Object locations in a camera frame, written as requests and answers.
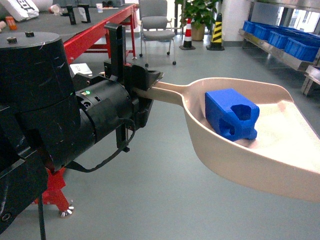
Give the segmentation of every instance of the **blue 3d printed part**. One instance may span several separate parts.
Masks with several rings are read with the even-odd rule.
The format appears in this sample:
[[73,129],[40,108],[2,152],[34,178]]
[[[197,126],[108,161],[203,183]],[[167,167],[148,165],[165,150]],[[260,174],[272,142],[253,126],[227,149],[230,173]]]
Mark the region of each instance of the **blue 3d printed part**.
[[260,109],[232,88],[205,93],[205,117],[215,132],[230,141],[253,140]]

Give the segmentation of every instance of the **plastic scoop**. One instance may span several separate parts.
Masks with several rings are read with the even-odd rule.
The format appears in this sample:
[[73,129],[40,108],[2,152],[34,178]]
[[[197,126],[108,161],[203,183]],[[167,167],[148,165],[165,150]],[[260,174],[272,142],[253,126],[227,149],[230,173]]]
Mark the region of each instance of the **plastic scoop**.
[[[235,142],[205,118],[205,92],[233,88],[260,108],[257,138]],[[283,87],[235,78],[204,78],[189,85],[157,82],[140,97],[183,107],[193,148],[210,170],[267,193],[320,202],[320,139]]]

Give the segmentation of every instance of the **black cable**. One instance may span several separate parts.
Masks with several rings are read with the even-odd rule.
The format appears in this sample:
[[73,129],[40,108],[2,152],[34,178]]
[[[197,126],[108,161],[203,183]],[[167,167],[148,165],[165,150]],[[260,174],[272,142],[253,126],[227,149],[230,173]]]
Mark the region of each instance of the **black cable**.
[[38,213],[39,213],[39,225],[40,225],[41,240],[46,240],[46,229],[45,229],[45,218],[44,218],[44,202],[43,202],[43,199],[42,199],[42,194],[40,194],[40,196],[39,196]]
[[120,118],[119,120],[121,120],[124,124],[130,126],[132,128],[132,134],[129,138],[128,141],[125,141],[118,149],[117,151],[115,151],[111,156],[109,156],[107,159],[103,160],[101,163],[99,163],[97,166],[95,166],[94,168],[91,169],[87,169],[85,167],[83,167],[82,165],[80,165],[79,163],[72,161],[70,162],[67,166],[65,166],[67,169],[72,169],[72,170],[76,170],[79,172],[83,172],[83,173],[92,173],[95,170],[98,170],[99,168],[103,167],[104,165],[106,165],[108,162],[110,162],[112,159],[114,159],[119,153],[122,152],[123,149],[125,149],[126,146],[128,146],[128,144],[131,142],[131,140],[134,138],[135,133],[136,133],[136,125],[135,122],[131,119],[126,119],[126,118]]

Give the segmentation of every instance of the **paper cup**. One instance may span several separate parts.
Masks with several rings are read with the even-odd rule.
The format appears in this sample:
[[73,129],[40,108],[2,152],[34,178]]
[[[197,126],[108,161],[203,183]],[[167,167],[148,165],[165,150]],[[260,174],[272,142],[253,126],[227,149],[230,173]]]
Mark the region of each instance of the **paper cup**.
[[103,13],[104,10],[102,9],[102,3],[96,3],[96,8],[98,10],[98,13]]
[[55,4],[55,5],[50,6],[48,8],[48,11],[51,14],[58,14],[60,12],[60,7],[57,4]]

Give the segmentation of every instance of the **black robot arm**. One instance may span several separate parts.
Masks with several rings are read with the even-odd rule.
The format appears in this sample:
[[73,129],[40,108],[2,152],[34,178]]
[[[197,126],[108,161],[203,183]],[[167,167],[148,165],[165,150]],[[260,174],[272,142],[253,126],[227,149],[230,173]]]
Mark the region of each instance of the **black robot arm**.
[[68,166],[112,131],[127,152],[128,129],[146,125],[152,100],[132,88],[148,89],[161,73],[127,64],[124,27],[106,28],[105,76],[74,79],[59,35],[0,35],[0,234],[47,189],[46,168]]

